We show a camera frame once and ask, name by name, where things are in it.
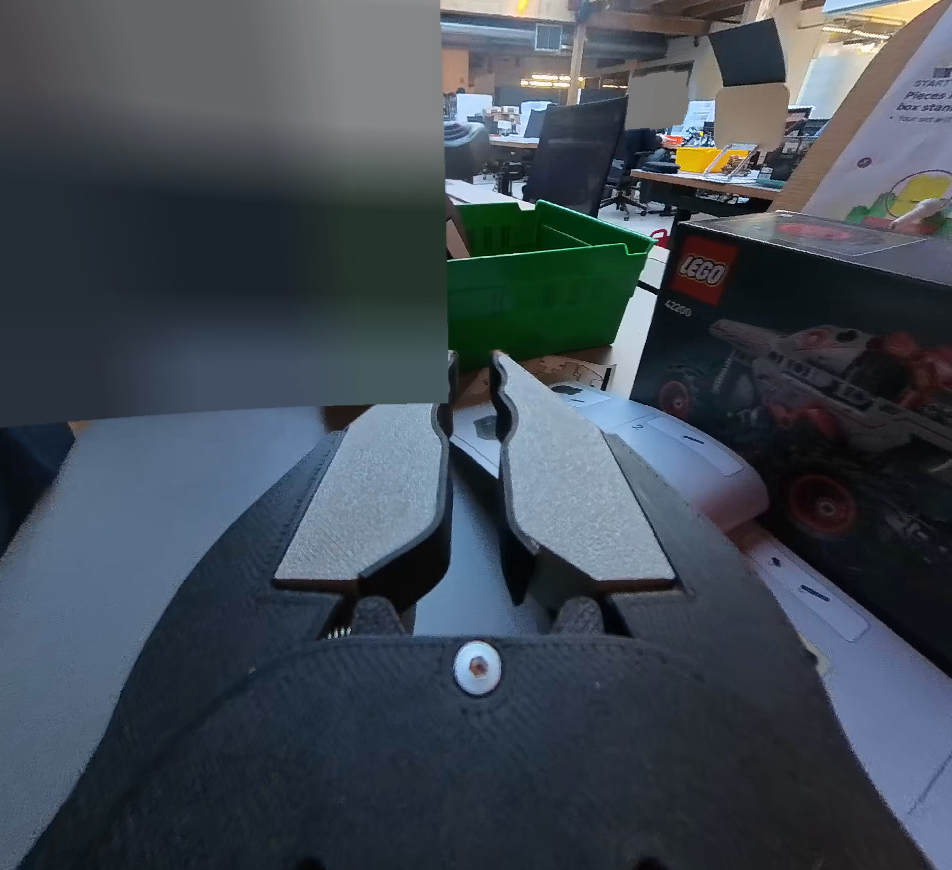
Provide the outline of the wooden office desk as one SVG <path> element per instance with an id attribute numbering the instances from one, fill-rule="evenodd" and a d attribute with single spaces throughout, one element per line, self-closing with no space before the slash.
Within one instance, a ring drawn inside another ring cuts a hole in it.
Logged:
<path id="1" fill-rule="evenodd" d="M 724 181 L 701 174 L 660 174 L 641 169 L 632 171 L 631 178 L 642 186 L 661 189 L 661 194 L 649 196 L 649 201 L 671 207 L 675 223 L 696 215 L 734 218 L 763 213 L 782 193 L 781 186 L 763 186 L 743 179 Z"/>

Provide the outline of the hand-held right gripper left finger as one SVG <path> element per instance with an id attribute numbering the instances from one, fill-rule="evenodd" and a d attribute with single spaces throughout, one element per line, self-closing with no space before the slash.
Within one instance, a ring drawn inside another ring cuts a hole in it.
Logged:
<path id="1" fill-rule="evenodd" d="M 375 405 L 341 433 L 276 572 L 279 588 L 379 596 L 413 611 L 450 560 L 451 404 L 458 355 L 447 353 L 441 403 Z"/>

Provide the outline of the metal air duct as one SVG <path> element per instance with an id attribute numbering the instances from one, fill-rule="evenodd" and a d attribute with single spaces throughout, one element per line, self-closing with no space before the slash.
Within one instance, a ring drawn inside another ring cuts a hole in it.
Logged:
<path id="1" fill-rule="evenodd" d="M 572 49 L 574 32 L 560 24 L 534 23 L 509 27 L 491 23 L 457 20 L 440 22 L 441 37 L 447 45 L 515 48 L 524 53 L 562 54 Z"/>

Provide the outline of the lego instruction booklet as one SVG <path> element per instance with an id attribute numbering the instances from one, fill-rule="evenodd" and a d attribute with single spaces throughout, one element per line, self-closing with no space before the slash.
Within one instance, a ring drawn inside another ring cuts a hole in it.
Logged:
<path id="1" fill-rule="evenodd" d="M 752 525 L 760 476 L 660 410 L 527 377 L 518 415 L 451 414 L 447 638 L 423 682 L 423 778 L 446 793 L 460 867 L 950 868 L 950 678 Z M 530 409 L 573 442 L 560 503 L 608 501 L 594 463 L 675 577 L 598 580 L 519 540 L 503 439 Z"/>

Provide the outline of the laser-cut wooden sheet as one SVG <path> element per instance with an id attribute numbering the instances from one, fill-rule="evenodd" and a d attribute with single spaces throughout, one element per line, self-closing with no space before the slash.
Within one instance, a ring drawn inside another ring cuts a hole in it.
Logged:
<path id="1" fill-rule="evenodd" d="M 519 365 L 548 387 L 567 382 L 605 391 L 616 373 L 616 364 L 593 363 L 566 354 L 527 359 L 520 361 Z M 462 373 L 453 406 L 462 408 L 488 403 L 491 399 L 490 387 L 488 366 Z"/>

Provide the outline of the black lego set box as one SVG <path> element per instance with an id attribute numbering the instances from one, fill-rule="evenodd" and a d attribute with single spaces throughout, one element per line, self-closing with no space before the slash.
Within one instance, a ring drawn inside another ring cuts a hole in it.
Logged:
<path id="1" fill-rule="evenodd" d="M 770 212 L 668 248 L 631 399 L 745 459 L 768 529 L 950 673 L 950 241 Z"/>

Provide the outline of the brown cardboard piece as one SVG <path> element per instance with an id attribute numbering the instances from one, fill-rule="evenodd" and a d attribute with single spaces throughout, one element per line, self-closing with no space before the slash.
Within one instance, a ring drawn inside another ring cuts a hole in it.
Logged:
<path id="1" fill-rule="evenodd" d="M 472 257 L 472 248 L 458 206 L 446 195 L 446 259 L 463 260 Z"/>

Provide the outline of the black swivel office chair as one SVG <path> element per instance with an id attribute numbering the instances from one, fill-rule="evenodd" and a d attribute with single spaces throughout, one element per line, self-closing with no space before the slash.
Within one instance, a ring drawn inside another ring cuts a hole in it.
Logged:
<path id="1" fill-rule="evenodd" d="M 638 210 L 642 216 L 647 214 L 648 207 L 632 196 L 636 185 L 632 173 L 649 161 L 660 148 L 660 133 L 655 129 L 622 130 L 603 188 L 600 209 L 614 206 L 624 214 L 625 221 L 630 219 L 631 208 Z"/>

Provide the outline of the green plastic bin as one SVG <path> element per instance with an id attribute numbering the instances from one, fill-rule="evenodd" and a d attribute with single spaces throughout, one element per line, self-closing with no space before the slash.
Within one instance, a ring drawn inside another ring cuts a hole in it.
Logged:
<path id="1" fill-rule="evenodd" d="M 540 201 L 457 208 L 470 257 L 446 263 L 460 369 L 611 345 L 655 241 Z"/>

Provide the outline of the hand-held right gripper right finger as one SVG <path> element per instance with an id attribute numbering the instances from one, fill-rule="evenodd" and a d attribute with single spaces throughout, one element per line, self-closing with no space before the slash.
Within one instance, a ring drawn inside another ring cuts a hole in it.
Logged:
<path id="1" fill-rule="evenodd" d="M 491 400 L 512 601 L 561 606 L 673 587 L 674 567 L 601 429 L 500 351 Z"/>

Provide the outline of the person's dark clothing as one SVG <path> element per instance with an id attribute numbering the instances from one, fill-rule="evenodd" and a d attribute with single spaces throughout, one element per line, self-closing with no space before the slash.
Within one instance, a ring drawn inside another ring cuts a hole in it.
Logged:
<path id="1" fill-rule="evenodd" d="M 1 428 L 1 553 L 51 486 L 75 442 L 67 422 Z"/>

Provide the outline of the black mesh office chair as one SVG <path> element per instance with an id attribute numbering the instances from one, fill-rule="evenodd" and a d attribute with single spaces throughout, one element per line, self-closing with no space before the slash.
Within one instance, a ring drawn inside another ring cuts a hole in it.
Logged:
<path id="1" fill-rule="evenodd" d="M 596 217 L 626 112 L 627 96 L 547 110 L 521 199 Z"/>

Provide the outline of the cardboard stand with printed sheet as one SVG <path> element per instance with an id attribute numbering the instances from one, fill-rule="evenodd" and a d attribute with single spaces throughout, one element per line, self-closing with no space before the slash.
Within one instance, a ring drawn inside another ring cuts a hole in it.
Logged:
<path id="1" fill-rule="evenodd" d="M 773 210 L 950 239 L 950 6 L 932 5 L 887 41 Z"/>

